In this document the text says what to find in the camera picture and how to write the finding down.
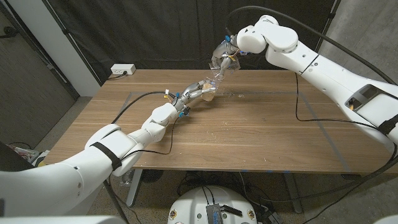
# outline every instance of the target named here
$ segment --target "transparent container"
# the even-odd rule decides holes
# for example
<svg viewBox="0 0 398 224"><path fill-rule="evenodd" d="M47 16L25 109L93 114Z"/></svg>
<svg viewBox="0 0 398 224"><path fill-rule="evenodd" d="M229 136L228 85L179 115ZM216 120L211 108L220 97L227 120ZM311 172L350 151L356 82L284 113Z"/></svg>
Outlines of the transparent container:
<svg viewBox="0 0 398 224"><path fill-rule="evenodd" d="M216 88L217 90L219 85L223 81L223 76L220 76L220 68L218 67L213 67L213 68L210 67L210 68L211 68L210 73L212 74L212 76L205 78L205 83L203 84L202 90L207 90L210 88ZM214 96L216 95L216 90L202 94L201 95L202 99L206 101L213 100Z"/></svg>
<svg viewBox="0 0 398 224"><path fill-rule="evenodd" d="M134 175L134 170L129 170L125 174L122 175L121 181L119 185L121 187L128 187L131 185L132 177Z"/></svg>
<svg viewBox="0 0 398 224"><path fill-rule="evenodd" d="M213 100L214 96L216 95L216 91L219 87L219 85L221 84L221 82L223 81L225 75L227 73L233 73L234 71L240 69L240 64L238 59L234 56L232 57L233 62L231 63L231 65L228 68L228 72L225 71L224 75L220 74L220 66L214 65L212 63L209 63L210 66L210 74L208 77L206 77L204 79L205 83L203 84L203 90L207 90L209 88L216 88L215 91L211 91L209 93L204 93L201 95L202 99L206 100L206 101L211 101Z"/></svg>

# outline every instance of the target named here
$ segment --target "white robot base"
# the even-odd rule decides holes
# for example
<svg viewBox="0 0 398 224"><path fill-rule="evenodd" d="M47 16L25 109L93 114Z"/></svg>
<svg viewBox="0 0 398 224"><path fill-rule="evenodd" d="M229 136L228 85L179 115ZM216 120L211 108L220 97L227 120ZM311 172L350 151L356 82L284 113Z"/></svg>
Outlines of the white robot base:
<svg viewBox="0 0 398 224"><path fill-rule="evenodd" d="M241 216L227 212L231 208L239 210ZM167 223L257 224L257 220L253 207L242 195L225 187L203 186L188 191L173 203Z"/></svg>

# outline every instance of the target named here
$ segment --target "power outlet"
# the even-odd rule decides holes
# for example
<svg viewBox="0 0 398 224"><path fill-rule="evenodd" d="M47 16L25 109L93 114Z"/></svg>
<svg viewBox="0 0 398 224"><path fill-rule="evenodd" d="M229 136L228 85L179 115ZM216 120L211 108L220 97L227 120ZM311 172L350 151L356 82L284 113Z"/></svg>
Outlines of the power outlet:
<svg viewBox="0 0 398 224"><path fill-rule="evenodd" d="M124 72L132 75L136 71L136 66L134 64L114 64L111 70L113 75L122 75Z"/></svg>

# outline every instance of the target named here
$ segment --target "black strap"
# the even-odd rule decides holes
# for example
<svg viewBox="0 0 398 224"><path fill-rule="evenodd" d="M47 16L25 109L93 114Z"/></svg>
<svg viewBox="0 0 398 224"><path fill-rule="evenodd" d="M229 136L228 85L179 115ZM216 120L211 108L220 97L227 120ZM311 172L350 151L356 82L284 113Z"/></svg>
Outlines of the black strap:
<svg viewBox="0 0 398 224"><path fill-rule="evenodd" d="M101 150L106 156L108 156L112 161L112 169L115 171L118 167L122 166L122 161L106 146L103 144L96 142L91 146L96 147L97 149Z"/></svg>
<svg viewBox="0 0 398 224"><path fill-rule="evenodd" d="M387 120L383 123L380 124L380 126L377 128L381 133L387 135L389 134L396 126L398 123L398 114L395 115L393 118L390 120Z"/></svg>

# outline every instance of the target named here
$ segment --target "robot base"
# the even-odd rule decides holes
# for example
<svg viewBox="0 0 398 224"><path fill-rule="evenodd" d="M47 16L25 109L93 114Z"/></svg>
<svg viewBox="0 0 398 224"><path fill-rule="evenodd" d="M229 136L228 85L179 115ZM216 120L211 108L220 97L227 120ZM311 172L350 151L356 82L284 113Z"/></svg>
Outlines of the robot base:
<svg viewBox="0 0 398 224"><path fill-rule="evenodd" d="M227 205L242 211L242 216L221 212L221 221L214 220L209 222L206 207L208 203L213 205L213 201L215 205L219 204L221 207ZM214 212L211 214L210 220L216 217L217 214ZM170 209L167 223L257 224L257 220L253 207L242 195L225 187L208 186L203 188L197 187L177 199Z"/></svg>

